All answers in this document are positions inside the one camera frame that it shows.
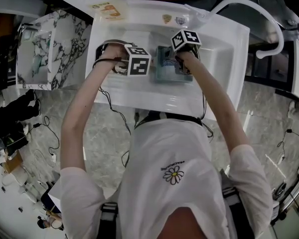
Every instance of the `hand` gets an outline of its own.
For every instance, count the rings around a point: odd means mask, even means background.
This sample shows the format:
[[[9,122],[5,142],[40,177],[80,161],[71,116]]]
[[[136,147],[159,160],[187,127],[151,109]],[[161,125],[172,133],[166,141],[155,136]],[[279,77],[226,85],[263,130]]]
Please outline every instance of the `hand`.
[[[122,58],[127,57],[126,50],[123,45],[110,43],[100,58]]]
[[[195,58],[194,54],[188,51],[183,51],[183,52],[178,52],[177,56],[183,60],[184,62],[186,62],[187,60],[193,59]]]

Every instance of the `tiled floor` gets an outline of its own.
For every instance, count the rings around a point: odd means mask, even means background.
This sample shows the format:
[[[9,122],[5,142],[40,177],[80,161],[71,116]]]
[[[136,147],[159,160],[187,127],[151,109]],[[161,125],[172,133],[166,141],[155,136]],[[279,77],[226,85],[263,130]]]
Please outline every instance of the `tiled floor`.
[[[75,95],[75,90],[37,91],[42,102],[42,115],[31,120],[31,123],[42,122],[45,115],[50,118],[50,127],[58,136],[62,119],[68,105]],[[297,177],[299,166],[299,137],[287,134],[285,138],[286,158],[277,165],[282,147],[277,144],[283,139],[284,132],[291,128],[299,133],[299,121],[287,118],[289,100],[274,94],[274,89],[245,82],[238,107],[241,123],[254,147],[257,156],[264,166],[271,186],[278,187],[284,180],[291,185]],[[130,128],[134,125],[134,109],[116,107],[121,111]],[[204,121],[213,131],[211,142],[212,161],[218,168],[229,164],[228,150],[216,122]],[[26,167],[38,179],[52,180],[52,171],[59,172],[58,161],[54,167],[48,153],[49,146],[56,147],[55,136],[46,127],[39,127],[32,132],[32,142],[21,149]],[[84,133],[84,152],[86,168],[92,178],[102,187],[117,188],[121,181],[124,167],[121,156],[129,149],[130,135],[119,114],[109,110],[108,105],[94,104]]]

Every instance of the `black and white marker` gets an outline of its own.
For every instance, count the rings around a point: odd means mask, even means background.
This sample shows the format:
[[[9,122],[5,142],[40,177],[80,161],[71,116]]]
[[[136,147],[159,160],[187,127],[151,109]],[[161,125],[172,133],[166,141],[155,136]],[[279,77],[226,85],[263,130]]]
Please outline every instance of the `black and white marker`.
[[[127,76],[144,76],[150,71],[151,55],[141,47],[132,47],[130,44],[124,45],[129,54],[129,66]]]
[[[201,46],[199,36],[194,31],[181,29],[176,35],[171,38],[171,43],[174,51],[179,50],[186,44],[195,44],[197,48]]]

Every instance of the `wrist strap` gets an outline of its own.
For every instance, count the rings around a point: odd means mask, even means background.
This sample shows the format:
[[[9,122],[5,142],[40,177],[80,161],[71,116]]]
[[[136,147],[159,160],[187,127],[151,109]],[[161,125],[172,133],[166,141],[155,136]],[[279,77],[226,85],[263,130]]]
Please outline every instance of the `wrist strap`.
[[[102,61],[115,61],[115,62],[121,62],[121,61],[122,61],[122,58],[117,57],[117,58],[100,58],[100,59],[97,59],[97,60],[95,60],[92,69],[95,67],[95,65],[96,65],[98,62],[102,62]]]

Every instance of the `harness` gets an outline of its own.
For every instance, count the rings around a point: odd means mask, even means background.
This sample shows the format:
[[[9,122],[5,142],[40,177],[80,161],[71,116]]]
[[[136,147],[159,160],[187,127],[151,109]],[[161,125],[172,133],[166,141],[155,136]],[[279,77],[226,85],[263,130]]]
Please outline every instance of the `harness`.
[[[226,218],[233,221],[229,228],[230,239],[254,239],[254,232],[249,224],[247,214],[240,199],[239,192],[233,186],[224,170],[220,171],[222,193],[226,206]],[[119,213],[115,202],[104,203],[101,206],[101,219],[97,239],[116,239],[116,218]]]

